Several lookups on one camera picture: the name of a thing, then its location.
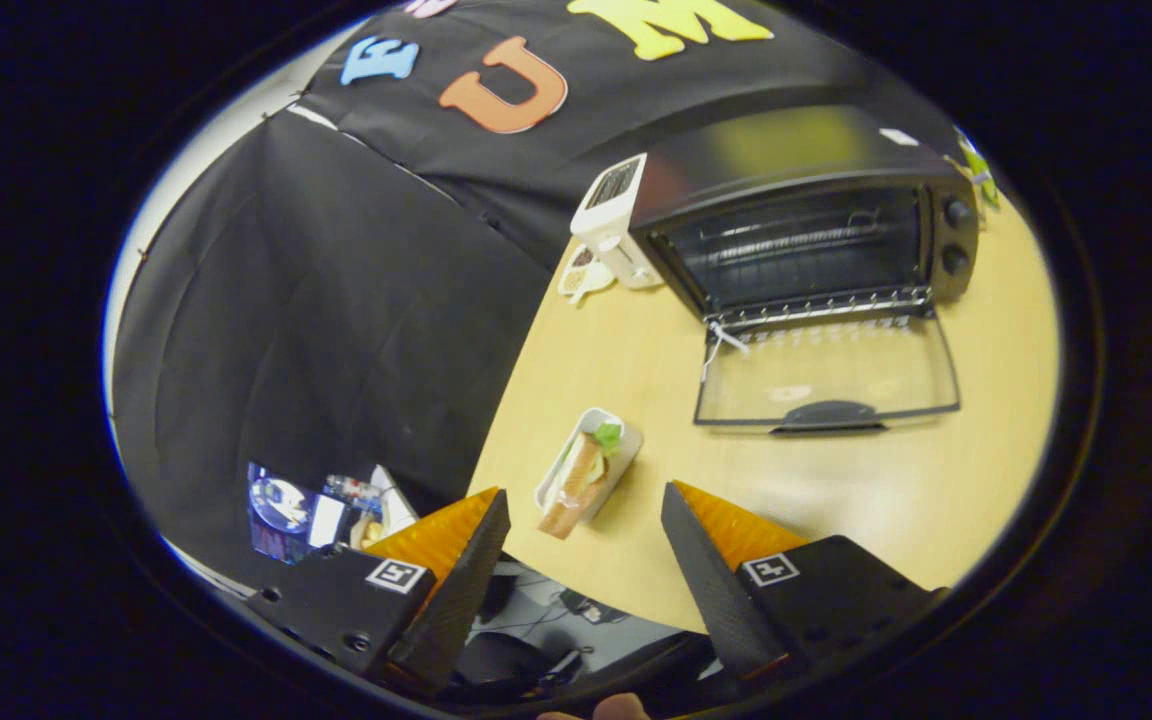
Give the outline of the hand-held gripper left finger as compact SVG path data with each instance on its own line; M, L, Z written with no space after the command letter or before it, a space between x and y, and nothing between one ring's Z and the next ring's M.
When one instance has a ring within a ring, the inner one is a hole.
M366 551L314 550L247 609L347 673L433 696L449 683L509 528L506 488L484 488Z

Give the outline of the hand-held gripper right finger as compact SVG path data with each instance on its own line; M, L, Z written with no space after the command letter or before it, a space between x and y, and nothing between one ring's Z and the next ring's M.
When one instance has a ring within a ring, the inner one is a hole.
M846 536L810 541L687 483L664 491L660 523L719 661L741 682L836 673L946 594Z

